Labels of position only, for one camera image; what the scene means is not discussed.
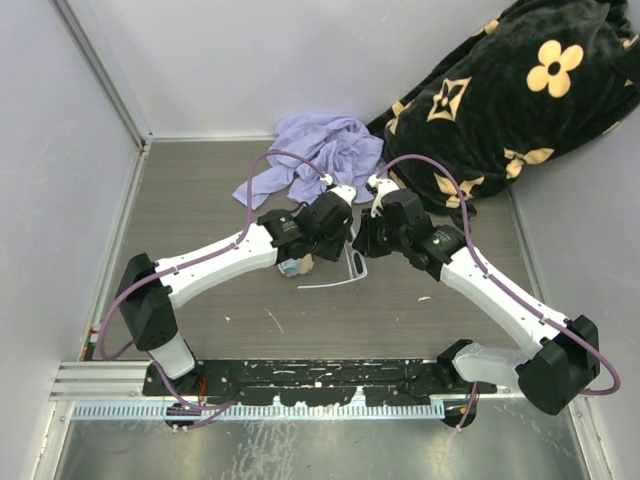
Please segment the white frame sunglasses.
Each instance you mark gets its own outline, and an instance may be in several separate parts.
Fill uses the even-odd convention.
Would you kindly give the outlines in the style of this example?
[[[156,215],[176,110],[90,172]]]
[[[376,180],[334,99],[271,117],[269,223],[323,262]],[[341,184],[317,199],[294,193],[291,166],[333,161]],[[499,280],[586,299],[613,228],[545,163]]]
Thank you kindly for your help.
[[[346,280],[341,280],[333,283],[326,284],[317,284],[317,285],[301,285],[298,286],[298,290],[315,290],[315,289],[326,289],[344,286],[347,284],[351,284],[357,282],[359,280],[363,280],[368,275],[368,269],[364,257],[356,250],[353,249],[352,243],[355,240],[356,233],[353,226],[350,227],[350,233],[347,237],[347,241],[345,242],[345,247],[343,249],[343,253],[345,254],[345,258],[347,261],[349,278]]]

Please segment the light blue cleaning cloth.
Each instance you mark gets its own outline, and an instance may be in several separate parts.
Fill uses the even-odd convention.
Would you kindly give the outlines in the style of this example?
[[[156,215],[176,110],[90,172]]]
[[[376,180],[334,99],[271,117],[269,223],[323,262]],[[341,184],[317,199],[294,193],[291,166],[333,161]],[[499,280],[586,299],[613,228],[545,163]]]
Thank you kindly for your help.
[[[301,259],[285,260],[278,265],[280,272],[286,277],[300,275],[302,272],[303,262]]]

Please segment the printed glasses case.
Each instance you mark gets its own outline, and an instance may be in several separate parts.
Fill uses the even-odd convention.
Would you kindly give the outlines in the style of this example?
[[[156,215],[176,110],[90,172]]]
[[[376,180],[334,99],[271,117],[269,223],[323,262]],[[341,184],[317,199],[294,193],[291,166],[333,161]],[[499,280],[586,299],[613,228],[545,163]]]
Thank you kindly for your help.
[[[278,270],[285,277],[305,275],[312,270],[314,259],[312,254],[307,254],[299,259],[287,259],[277,265]]]

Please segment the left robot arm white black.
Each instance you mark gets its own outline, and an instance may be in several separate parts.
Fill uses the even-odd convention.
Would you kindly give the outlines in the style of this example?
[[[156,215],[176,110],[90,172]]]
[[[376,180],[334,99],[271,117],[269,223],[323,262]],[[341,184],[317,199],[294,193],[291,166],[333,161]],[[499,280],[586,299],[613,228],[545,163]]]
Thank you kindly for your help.
[[[352,187],[333,187],[310,204],[261,215],[236,237],[155,262],[145,253],[129,260],[117,290],[118,308],[135,348],[149,354],[170,390],[188,396],[200,384],[175,310],[245,273],[308,256],[337,261],[351,240],[355,196]]]

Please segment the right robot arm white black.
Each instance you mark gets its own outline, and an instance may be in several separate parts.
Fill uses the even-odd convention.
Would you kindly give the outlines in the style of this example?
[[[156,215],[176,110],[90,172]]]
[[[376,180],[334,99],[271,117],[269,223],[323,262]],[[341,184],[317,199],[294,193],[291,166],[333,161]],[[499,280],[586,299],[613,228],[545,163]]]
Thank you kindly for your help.
[[[538,302],[499,272],[464,234],[436,226],[417,195],[390,180],[372,188],[354,248],[368,258],[399,253],[417,270],[462,294],[516,343],[514,350],[460,340],[439,358],[444,390],[473,382],[517,389],[537,409],[560,413],[599,375],[599,332],[584,315],[570,319]]]

